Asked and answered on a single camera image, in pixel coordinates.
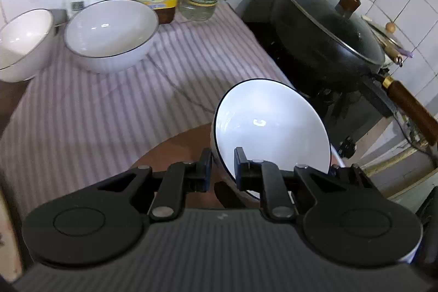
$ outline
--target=lid knob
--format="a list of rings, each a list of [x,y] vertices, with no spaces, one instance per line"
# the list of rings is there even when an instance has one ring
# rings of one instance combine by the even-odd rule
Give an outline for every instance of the lid knob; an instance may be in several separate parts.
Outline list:
[[[356,9],[359,8],[360,4],[360,0],[339,0],[339,3],[336,5],[335,9],[344,18],[350,19],[351,15]]]

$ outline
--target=wok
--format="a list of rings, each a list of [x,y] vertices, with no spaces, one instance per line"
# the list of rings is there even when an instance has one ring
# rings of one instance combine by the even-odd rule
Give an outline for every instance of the wok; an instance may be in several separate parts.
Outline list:
[[[326,88],[359,90],[371,102],[378,98],[391,113],[396,104],[435,145],[438,122],[404,85],[380,72],[385,54],[366,22],[354,13],[360,4],[360,0],[275,0],[271,23],[309,76]]]

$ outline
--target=wooden handle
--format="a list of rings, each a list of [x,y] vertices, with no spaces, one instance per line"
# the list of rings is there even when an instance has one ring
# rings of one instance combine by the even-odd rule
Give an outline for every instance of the wooden handle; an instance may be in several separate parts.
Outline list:
[[[438,142],[438,122],[423,105],[399,81],[391,82],[387,87],[389,98],[408,115],[430,145]]]

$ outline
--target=barcode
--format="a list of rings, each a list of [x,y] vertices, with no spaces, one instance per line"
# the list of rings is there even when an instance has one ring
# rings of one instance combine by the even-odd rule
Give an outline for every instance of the barcode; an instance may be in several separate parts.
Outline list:
[[[81,10],[84,8],[84,1],[82,2],[71,2],[71,10]]]

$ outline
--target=brown wooden knob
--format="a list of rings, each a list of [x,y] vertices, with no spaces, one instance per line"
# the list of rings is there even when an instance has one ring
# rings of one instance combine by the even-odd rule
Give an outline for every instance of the brown wooden knob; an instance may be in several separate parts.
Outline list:
[[[339,5],[348,13],[353,13],[359,8],[360,4],[360,0],[339,0]]]
[[[393,34],[396,31],[397,27],[393,22],[389,22],[386,24],[385,29],[389,33]]]

